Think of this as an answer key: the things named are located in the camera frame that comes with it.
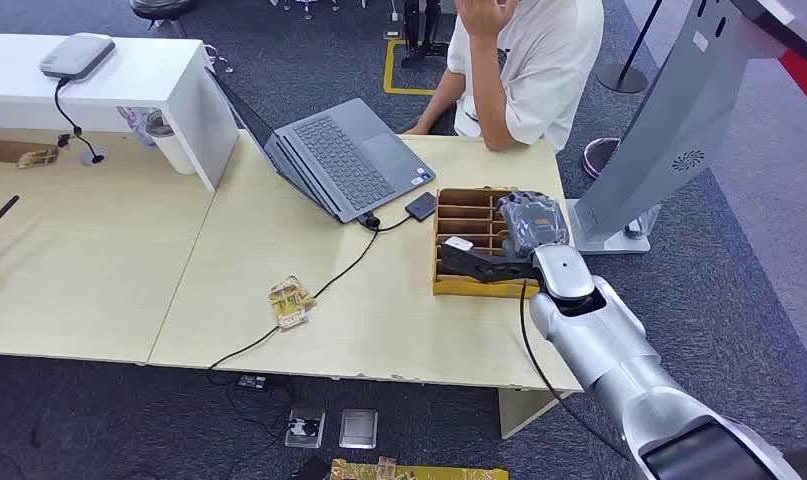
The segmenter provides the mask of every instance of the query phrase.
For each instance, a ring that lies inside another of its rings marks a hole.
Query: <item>person's arm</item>
[[[465,92],[465,75],[445,70],[435,88],[427,109],[418,118],[418,123],[405,133],[426,135],[438,117]]]
[[[505,150],[515,143],[506,126],[506,92],[497,62],[497,35],[509,23],[518,0],[454,0],[470,37],[471,84],[474,106],[489,150]]]
[[[506,150],[515,143],[506,127],[506,92],[497,63],[497,37],[471,36],[471,69],[474,106],[489,150]]]

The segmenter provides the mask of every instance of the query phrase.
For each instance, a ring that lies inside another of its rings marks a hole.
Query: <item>sticker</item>
[[[472,242],[469,242],[464,238],[459,237],[450,237],[444,241],[444,244],[454,248],[458,248],[459,250],[464,250],[466,252],[474,248],[474,244]]]
[[[695,30],[695,36],[692,38],[692,42],[697,45],[697,48],[700,49],[701,52],[706,52],[706,47],[709,46],[709,40],[706,39],[700,32]]]

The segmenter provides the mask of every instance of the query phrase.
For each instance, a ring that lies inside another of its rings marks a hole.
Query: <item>gray laptop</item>
[[[274,131],[206,71],[277,173],[341,223],[435,178],[360,98]]]

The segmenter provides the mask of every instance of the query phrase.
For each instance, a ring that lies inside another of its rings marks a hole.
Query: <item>speaker grille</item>
[[[706,155],[702,151],[689,150],[678,155],[677,159],[671,164],[671,168],[678,172],[685,172],[700,165],[704,158],[706,158]]]

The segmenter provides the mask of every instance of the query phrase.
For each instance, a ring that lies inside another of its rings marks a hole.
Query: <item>white t-shirt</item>
[[[520,0],[497,37],[497,48],[506,53],[500,74],[506,91],[506,126],[515,140],[531,144],[544,137],[557,152],[565,147],[602,37],[600,0]],[[465,75],[456,133],[478,137],[470,40],[459,18],[447,68]]]

